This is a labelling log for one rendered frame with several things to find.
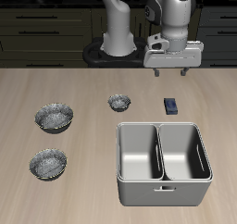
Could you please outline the dark blue cream cheese box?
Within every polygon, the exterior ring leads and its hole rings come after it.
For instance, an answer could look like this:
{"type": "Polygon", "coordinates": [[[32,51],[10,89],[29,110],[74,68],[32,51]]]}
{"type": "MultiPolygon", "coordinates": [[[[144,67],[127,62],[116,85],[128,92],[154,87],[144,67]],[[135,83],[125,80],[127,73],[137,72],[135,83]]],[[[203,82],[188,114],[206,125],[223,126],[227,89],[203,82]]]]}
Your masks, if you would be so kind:
{"type": "Polygon", "coordinates": [[[164,106],[165,106],[167,115],[177,115],[178,114],[178,108],[177,108],[176,101],[174,98],[165,98],[164,99],[164,106]]]}

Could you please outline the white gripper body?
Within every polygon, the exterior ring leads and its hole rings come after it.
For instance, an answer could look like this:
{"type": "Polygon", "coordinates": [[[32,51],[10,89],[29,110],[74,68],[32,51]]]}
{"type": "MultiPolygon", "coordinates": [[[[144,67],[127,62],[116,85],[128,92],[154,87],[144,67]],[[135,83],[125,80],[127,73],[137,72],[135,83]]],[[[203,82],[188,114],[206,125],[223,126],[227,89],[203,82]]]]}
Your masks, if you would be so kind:
{"type": "Polygon", "coordinates": [[[143,65],[146,68],[196,68],[201,65],[204,44],[188,41],[186,48],[177,54],[145,47],[143,65]]]}

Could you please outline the large grey speckled bowl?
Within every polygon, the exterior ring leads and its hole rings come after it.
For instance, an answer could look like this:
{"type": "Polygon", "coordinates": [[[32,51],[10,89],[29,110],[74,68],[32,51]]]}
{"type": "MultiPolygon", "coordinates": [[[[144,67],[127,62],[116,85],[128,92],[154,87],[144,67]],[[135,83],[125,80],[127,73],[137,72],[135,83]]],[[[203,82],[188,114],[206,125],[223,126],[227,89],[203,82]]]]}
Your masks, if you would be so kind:
{"type": "Polygon", "coordinates": [[[43,131],[59,134],[65,131],[74,117],[73,110],[61,103],[53,103],[40,108],[35,116],[35,124],[43,131]]]}

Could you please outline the dark kitchen cupboards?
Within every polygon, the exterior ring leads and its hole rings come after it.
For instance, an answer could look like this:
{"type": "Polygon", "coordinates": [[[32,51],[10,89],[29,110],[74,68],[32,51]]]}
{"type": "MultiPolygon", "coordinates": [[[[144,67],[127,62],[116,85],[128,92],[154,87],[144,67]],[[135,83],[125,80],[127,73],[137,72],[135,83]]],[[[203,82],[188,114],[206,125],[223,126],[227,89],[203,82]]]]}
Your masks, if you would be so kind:
{"type": "MultiPolygon", "coordinates": [[[[145,18],[148,0],[120,1],[134,37],[161,32],[145,18]]],[[[106,31],[102,0],[0,0],[0,68],[88,67],[83,49],[106,31]]]]}

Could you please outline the medium grey speckled bowl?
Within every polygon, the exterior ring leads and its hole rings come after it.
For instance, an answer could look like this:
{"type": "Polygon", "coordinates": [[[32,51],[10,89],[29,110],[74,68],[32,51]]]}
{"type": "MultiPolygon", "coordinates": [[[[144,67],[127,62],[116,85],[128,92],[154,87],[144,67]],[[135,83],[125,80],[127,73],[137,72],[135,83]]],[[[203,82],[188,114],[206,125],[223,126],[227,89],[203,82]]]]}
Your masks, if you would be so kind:
{"type": "Polygon", "coordinates": [[[38,180],[58,179],[65,171],[68,158],[58,149],[44,149],[38,152],[29,163],[31,174],[38,180]]]}

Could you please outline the small grey speckled bowl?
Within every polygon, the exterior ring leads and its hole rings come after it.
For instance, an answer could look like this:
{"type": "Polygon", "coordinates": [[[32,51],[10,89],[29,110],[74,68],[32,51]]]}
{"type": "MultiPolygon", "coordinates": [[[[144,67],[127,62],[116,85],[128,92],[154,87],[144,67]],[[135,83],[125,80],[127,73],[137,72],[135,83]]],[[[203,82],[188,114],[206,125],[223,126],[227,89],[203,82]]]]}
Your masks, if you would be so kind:
{"type": "Polygon", "coordinates": [[[116,112],[127,110],[131,104],[131,99],[124,94],[114,94],[108,98],[109,106],[116,112]]]}

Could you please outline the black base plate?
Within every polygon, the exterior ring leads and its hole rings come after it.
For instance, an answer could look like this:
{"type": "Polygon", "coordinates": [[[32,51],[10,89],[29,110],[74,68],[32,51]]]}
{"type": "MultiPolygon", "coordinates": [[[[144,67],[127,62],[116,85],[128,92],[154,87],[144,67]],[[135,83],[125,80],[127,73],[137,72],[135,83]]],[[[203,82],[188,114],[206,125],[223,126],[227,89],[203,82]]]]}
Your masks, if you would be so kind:
{"type": "Polygon", "coordinates": [[[135,37],[136,50],[127,56],[110,56],[101,50],[104,39],[93,38],[83,49],[83,60],[89,68],[142,68],[146,42],[142,37],[135,37]]]}

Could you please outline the white two-bin basket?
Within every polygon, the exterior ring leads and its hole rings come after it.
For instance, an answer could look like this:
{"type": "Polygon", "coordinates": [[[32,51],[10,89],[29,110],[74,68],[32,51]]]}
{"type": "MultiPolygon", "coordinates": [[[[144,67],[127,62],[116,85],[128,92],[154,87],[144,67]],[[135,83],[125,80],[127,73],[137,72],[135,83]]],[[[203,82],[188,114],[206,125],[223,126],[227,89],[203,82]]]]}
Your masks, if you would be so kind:
{"type": "Polygon", "coordinates": [[[119,123],[116,175],[125,206],[198,206],[213,180],[192,122],[119,123]]]}

